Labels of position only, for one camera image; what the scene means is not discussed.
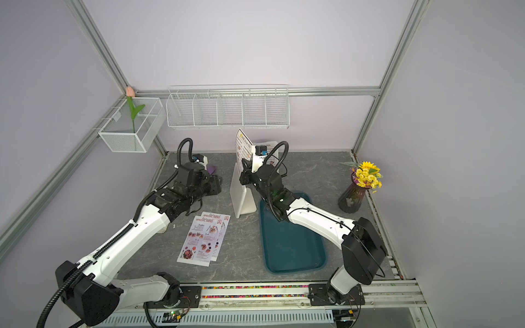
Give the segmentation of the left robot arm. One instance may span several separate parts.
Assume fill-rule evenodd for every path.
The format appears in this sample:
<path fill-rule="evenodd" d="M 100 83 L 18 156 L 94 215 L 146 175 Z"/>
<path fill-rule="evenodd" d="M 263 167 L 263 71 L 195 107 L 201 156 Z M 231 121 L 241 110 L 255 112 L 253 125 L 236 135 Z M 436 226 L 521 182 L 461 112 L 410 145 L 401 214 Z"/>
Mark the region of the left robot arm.
<path fill-rule="evenodd" d="M 96 326 L 113 312 L 137 304 L 159 302 L 175 308 L 184 297 L 180 282 L 165 272 L 147 278 L 119 280 L 117 274 L 128 260 L 154 235 L 181 215 L 192 214 L 191 206 L 208 195 L 221 192 L 221 177 L 210 174 L 208 158 L 188 150 L 183 163 L 176 153 L 172 176 L 153 189 L 138 205 L 133 218 L 115 235 L 76 263 L 66 261 L 56 270 L 58 290 L 44 307 L 37 327 L 44 327 L 58 301 L 78 317 L 76 327 Z"/>

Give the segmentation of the white menu holder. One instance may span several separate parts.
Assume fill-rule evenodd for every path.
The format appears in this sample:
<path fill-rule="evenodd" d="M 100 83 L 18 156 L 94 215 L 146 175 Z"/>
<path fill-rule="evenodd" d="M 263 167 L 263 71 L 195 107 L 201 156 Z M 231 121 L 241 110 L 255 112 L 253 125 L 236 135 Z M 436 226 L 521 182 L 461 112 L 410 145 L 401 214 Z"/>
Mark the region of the white menu holder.
<path fill-rule="evenodd" d="M 267 156 L 277 144 L 277 142 L 256 143 L 255 149 L 258 153 L 258 156 Z M 276 150 L 275 153 L 272 154 L 271 158 L 267 161 L 267 163 L 275 166 L 279 160 L 279 152 L 279 150 Z"/>
<path fill-rule="evenodd" d="M 235 164 L 230 186 L 230 195 L 235 217 L 257 212 L 257 206 L 252 191 L 240 183 L 241 170 L 239 164 Z"/>

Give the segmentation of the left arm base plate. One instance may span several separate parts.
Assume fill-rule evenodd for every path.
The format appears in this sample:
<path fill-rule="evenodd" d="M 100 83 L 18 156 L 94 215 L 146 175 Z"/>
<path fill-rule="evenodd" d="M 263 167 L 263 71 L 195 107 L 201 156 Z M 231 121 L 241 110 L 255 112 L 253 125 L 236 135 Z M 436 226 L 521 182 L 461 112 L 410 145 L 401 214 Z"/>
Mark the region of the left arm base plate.
<path fill-rule="evenodd" d="M 171 308 L 190 308 L 199 307 L 202 295 L 200 285 L 180 286 L 178 290 L 169 291 L 168 295 L 160 301 L 150 301 L 147 303 L 150 309 L 171 309 Z"/>

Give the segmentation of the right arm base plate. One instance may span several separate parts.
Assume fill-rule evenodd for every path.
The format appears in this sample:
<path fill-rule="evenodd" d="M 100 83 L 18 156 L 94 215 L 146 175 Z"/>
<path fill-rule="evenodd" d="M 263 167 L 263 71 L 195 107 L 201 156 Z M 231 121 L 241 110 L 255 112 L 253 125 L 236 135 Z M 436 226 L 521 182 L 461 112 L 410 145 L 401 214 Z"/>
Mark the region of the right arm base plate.
<path fill-rule="evenodd" d="M 361 306 L 365 304 L 360 284 L 353 287 L 347 294 L 341 294 L 328 283 L 309 284 L 308 298 L 312 306 Z"/>

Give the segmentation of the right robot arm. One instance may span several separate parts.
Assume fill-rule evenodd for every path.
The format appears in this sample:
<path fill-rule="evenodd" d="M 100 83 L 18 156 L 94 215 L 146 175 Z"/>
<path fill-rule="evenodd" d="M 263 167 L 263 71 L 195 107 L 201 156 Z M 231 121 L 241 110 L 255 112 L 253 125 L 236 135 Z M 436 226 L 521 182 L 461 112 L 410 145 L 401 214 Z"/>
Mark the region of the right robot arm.
<path fill-rule="evenodd" d="M 351 299 L 351 290 L 370 285 L 375 276 L 384 274 L 382 262 L 387 248 L 373 224 L 333 215 L 320 209 L 284 187 L 278 171 L 288 154 L 288 143 L 277 143 L 271 151 L 265 146 L 252 146 L 250 157 L 241 160 L 239 182 L 251 185 L 278 221 L 305 227 L 335 244 L 343 255 L 339 267 L 319 291 L 310 291 L 312 304 L 343 305 Z"/>

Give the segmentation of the red special menu sheet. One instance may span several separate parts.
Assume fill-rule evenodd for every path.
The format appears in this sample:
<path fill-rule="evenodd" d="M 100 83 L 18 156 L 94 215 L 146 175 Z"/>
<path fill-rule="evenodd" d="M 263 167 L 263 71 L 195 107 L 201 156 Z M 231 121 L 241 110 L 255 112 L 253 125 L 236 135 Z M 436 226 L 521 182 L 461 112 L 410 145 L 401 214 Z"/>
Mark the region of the red special menu sheet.
<path fill-rule="evenodd" d="M 231 216 L 217 213 L 203 212 L 201 217 L 211 220 L 211 227 L 209 232 L 215 237 L 211 244 L 211 261 L 216 261 L 224 241 L 224 237 L 230 223 Z"/>

